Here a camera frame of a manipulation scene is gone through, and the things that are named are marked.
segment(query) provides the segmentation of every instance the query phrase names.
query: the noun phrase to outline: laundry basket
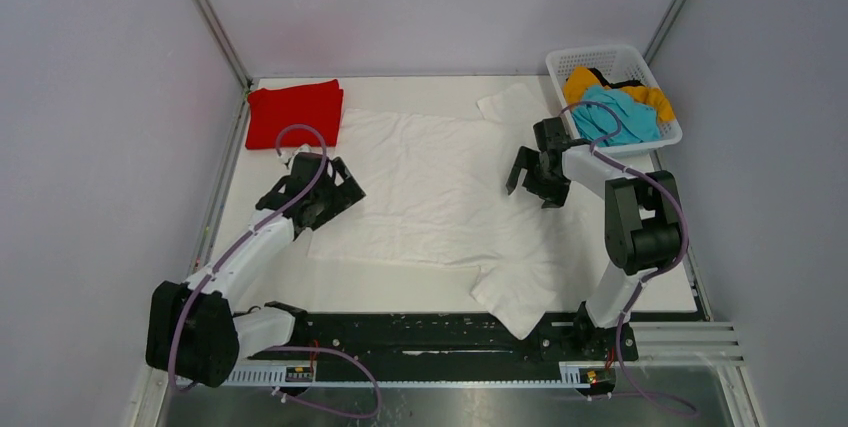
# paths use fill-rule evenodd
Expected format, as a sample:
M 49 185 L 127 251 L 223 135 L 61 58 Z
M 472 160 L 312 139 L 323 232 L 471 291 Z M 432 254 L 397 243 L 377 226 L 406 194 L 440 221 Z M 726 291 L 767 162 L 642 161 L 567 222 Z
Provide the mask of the laundry basket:
M 588 68 L 596 68 L 604 74 L 610 83 L 624 82 L 636 79 L 648 87 L 659 87 L 654 79 L 648 64 L 642 55 L 629 45 L 600 45 L 596 47 L 583 47 L 579 49 L 556 50 L 548 54 L 545 59 L 548 64 L 548 72 L 557 91 L 557 97 L 564 108 L 566 106 L 562 87 L 565 80 L 578 65 Z M 580 132 L 574 124 L 571 112 L 565 113 L 565 120 L 569 133 L 574 138 L 580 138 Z M 598 150 L 605 154 L 616 157 L 627 157 L 651 152 L 666 145 L 680 142 L 683 131 L 677 120 L 671 122 L 659 122 L 660 135 L 662 138 L 654 142 L 642 142 L 640 144 L 616 145 L 612 147 L 599 147 Z

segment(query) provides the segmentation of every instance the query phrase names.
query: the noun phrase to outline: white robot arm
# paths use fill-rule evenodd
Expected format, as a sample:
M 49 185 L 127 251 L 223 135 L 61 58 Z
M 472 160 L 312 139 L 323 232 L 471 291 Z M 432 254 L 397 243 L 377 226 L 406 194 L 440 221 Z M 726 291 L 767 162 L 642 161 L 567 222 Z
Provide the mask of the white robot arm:
M 181 284 L 163 282 L 156 288 L 147 334 L 148 365 L 168 370 L 178 319 L 191 296 L 195 298 L 176 351 L 177 375 L 217 387 L 238 359 L 289 342 L 299 309 L 273 302 L 252 312 L 234 313 L 231 306 L 304 229 L 321 227 L 365 197 L 341 159 L 327 164 L 332 168 L 324 166 L 307 195 L 282 215 L 269 219 L 269 215 L 305 190 L 321 168 L 320 155 L 298 153 L 292 160 L 290 175 L 281 178 L 259 199 L 245 237 L 221 254 L 225 258 L 219 256 Z
M 575 327 L 580 348 L 606 352 L 622 313 L 642 279 L 669 266 L 681 249 L 680 219 L 670 200 L 643 179 L 601 161 L 589 143 L 572 139 L 562 119 L 545 119 L 533 126 L 538 151 L 522 147 L 507 180 L 507 191 L 522 185 L 544 200 L 542 208 L 562 207 L 572 181 L 604 200 L 604 240 L 610 262 L 597 288 L 581 304 Z M 646 174 L 679 203 L 674 177 L 666 171 Z M 642 219 L 641 211 L 654 216 Z

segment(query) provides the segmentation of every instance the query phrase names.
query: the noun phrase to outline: yellow cloth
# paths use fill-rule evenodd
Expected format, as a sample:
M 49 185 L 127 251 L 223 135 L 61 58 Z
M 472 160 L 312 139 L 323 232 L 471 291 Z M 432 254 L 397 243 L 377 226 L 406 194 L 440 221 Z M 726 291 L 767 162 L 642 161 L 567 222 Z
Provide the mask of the yellow cloth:
M 577 66 L 574 72 L 565 81 L 562 87 L 562 93 L 565 96 L 565 102 L 571 105 L 583 98 L 586 89 L 593 85 L 601 85 L 601 81 L 595 77 L 591 70 Z M 662 90 L 656 87 L 621 87 L 619 90 L 626 92 L 633 97 L 633 100 L 641 104 L 650 105 L 657 111 L 657 120 L 660 122 L 671 122 L 675 119 L 674 111 L 671 109 L 671 102 L 668 101 Z

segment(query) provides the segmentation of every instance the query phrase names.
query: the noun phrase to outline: white table surface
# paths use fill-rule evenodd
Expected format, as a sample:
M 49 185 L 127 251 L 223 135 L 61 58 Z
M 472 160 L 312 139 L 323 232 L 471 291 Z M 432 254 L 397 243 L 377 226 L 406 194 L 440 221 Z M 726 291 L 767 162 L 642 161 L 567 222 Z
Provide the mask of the white table surface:
M 262 79 L 257 88 L 279 89 L 327 79 Z M 558 102 L 548 77 L 361 77 L 342 78 L 344 108 L 383 112 L 421 113 L 480 119 L 476 102 L 507 87 L 523 83 L 551 113 Z M 654 170 L 647 155 L 626 159 L 641 170 Z M 244 231 L 256 201 L 284 174 L 273 150 L 248 151 L 242 147 L 224 205 L 213 255 L 218 255 Z M 599 221 L 592 239 L 603 252 L 603 203 L 588 207 Z M 236 309 L 277 300 L 314 312 L 481 312 L 469 295 L 478 269 L 434 269 L 414 264 L 311 259 L 306 256 L 312 233 L 304 232 L 257 279 Z M 587 265 L 589 283 L 597 284 L 604 259 Z M 550 310 L 576 310 L 584 299 L 568 299 Z M 654 279 L 635 305 L 637 311 L 692 312 L 696 309 L 682 267 Z

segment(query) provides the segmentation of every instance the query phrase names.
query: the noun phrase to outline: red cloth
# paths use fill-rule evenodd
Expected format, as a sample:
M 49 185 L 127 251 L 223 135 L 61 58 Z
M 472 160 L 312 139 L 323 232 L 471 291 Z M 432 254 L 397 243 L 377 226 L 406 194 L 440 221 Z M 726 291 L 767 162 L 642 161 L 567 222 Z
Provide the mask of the red cloth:
M 342 119 L 344 90 L 338 80 L 299 85 L 287 89 L 259 89 L 247 96 L 250 126 L 244 146 L 250 150 L 273 149 L 277 134 L 292 124 L 306 124 L 321 133 L 328 146 L 336 145 Z M 311 132 L 292 130 L 282 140 L 283 147 L 321 144 Z

